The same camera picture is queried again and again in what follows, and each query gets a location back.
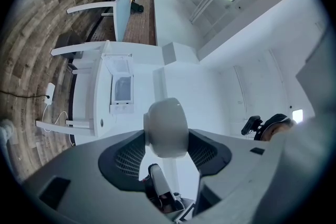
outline white table leg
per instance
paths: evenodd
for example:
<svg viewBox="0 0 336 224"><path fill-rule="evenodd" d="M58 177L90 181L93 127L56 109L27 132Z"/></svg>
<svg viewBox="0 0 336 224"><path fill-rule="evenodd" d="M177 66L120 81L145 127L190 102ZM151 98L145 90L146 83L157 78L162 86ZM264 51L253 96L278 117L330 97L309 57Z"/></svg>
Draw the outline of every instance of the white table leg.
<svg viewBox="0 0 336 224"><path fill-rule="evenodd" d="M113 13L102 13L101 16L113 16Z"/></svg>
<svg viewBox="0 0 336 224"><path fill-rule="evenodd" d="M51 130L57 133L86 135L86 136L95 135L95 131L93 129L88 129L88 128L65 127L65 126L54 125L51 123L45 123L42 121L36 121L36 126L40 128L44 128L46 130Z"/></svg>
<svg viewBox="0 0 336 224"><path fill-rule="evenodd" d="M76 126L81 126L81 127L85 127L85 128L90 127L90 123L88 121L68 121L68 120L66 120L65 123L67 125L76 125Z"/></svg>

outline black cable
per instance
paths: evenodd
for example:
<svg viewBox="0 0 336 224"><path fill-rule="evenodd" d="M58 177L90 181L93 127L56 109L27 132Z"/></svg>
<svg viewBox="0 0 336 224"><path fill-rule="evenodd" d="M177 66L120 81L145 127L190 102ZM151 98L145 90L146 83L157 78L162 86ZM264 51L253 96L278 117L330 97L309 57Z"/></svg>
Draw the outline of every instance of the black cable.
<svg viewBox="0 0 336 224"><path fill-rule="evenodd" d="M18 97L18 98L26 98L26 99L28 99L28 98L38 98L38 97L43 97L43 96L45 96L47 99L50 98L50 96L45 95L45 94L38 95L38 96L19 96L19 95L15 95L15 94L13 94L13 93L5 92L5 91L2 91L2 90L0 90L0 92L1 92L1 93L4 93L4 94L12 95L12 96L14 96L14 97Z"/></svg>

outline white wall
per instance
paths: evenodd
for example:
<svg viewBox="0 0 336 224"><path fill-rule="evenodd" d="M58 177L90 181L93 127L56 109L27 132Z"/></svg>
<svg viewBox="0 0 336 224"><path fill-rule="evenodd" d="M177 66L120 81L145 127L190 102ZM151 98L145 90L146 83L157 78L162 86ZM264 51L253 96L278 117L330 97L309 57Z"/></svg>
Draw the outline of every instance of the white wall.
<svg viewBox="0 0 336 224"><path fill-rule="evenodd" d="M227 53L216 55L218 62L201 61L220 65L228 82L224 88L232 135L242 138L240 131L253 115L266 121L276 113L292 117L293 110L303 109L304 119L314 116L296 74L326 23L317 0L283 0L224 43Z"/></svg>
<svg viewBox="0 0 336 224"><path fill-rule="evenodd" d="M142 159L141 165L140 165L140 172L139 172L139 180L144 179L148 175L148 166L151 164L158 164L161 168L161 170L164 173L164 168L163 168L163 159L157 157L152 150L146 146L146 154L144 158Z"/></svg>
<svg viewBox="0 0 336 224"><path fill-rule="evenodd" d="M202 45L197 28L190 23L178 0L154 0L154 5L158 46L177 42L198 49Z"/></svg>
<svg viewBox="0 0 336 224"><path fill-rule="evenodd" d="M218 72L176 62L164 67L164 77L166 95L180 101L188 128L228 135L228 116L223 106L225 95ZM196 199L199 173L190 156L176 159L176 167L180 193Z"/></svg>
<svg viewBox="0 0 336 224"><path fill-rule="evenodd" d="M209 67L220 68L223 61L230 61L242 53L249 54L255 47L270 47L277 41L269 42L274 32L279 33L277 38L285 38L278 31L279 25L296 20L300 27L299 19L305 17L301 11L309 10L306 7L316 9L316 4L313 0L258 0L205 44L198 51L198 58ZM289 27L286 30L295 34Z"/></svg>
<svg viewBox="0 0 336 224"><path fill-rule="evenodd" d="M143 114L147 113L148 108L155 102L154 98L154 84L152 71L139 71L135 65L134 70L134 113L131 114L117 114L111 115L111 120L114 121L113 128L105 135L105 137L142 130L143 129ZM74 107L74 120L85 120L85 100L87 83L89 75L77 75L76 86L82 85L77 88L75 92L73 107ZM83 144L95 141L96 137L76 135L76 144Z"/></svg>
<svg viewBox="0 0 336 224"><path fill-rule="evenodd" d="M248 61L223 70L221 75L231 136L244 138L241 130L251 116L259 115L263 121L277 113L290 116L287 93L271 51L261 51Z"/></svg>
<svg viewBox="0 0 336 224"><path fill-rule="evenodd" d="M187 45L171 42L162 47L163 60L165 65L176 61L184 63L199 64L196 49Z"/></svg>
<svg viewBox="0 0 336 224"><path fill-rule="evenodd" d="M175 64L164 67L167 97L177 98L188 127L226 134L226 114L220 100L224 89L219 73L199 65Z"/></svg>

